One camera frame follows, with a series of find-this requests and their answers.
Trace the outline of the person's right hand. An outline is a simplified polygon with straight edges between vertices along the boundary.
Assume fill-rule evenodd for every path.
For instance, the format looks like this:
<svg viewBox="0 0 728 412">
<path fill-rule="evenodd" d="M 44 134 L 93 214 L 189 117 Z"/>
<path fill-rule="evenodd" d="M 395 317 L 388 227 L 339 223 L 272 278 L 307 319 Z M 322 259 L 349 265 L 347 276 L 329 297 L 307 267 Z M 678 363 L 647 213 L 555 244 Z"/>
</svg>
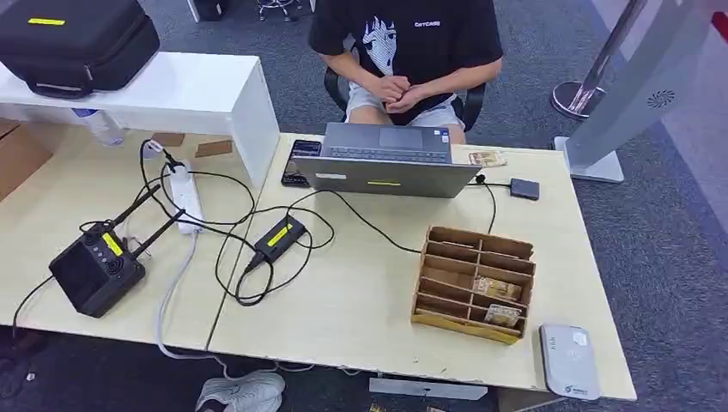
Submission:
<svg viewBox="0 0 728 412">
<path fill-rule="evenodd" d="M 406 77 L 383 76 L 374 79 L 369 91 L 382 102 L 389 104 L 400 101 L 409 89 L 410 82 Z"/>
</svg>

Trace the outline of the person's left hand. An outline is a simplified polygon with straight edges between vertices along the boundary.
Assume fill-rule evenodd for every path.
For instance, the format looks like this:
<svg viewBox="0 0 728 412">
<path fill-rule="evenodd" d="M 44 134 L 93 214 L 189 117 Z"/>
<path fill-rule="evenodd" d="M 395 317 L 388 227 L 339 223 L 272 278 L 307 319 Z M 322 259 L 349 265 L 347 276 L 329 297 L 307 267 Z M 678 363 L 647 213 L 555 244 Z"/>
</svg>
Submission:
<svg viewBox="0 0 728 412">
<path fill-rule="evenodd" d="M 393 103 L 386 103 L 385 111 L 389 114 L 405 113 L 424 98 L 427 98 L 426 89 L 422 85 L 414 85 L 399 100 Z"/>
</svg>

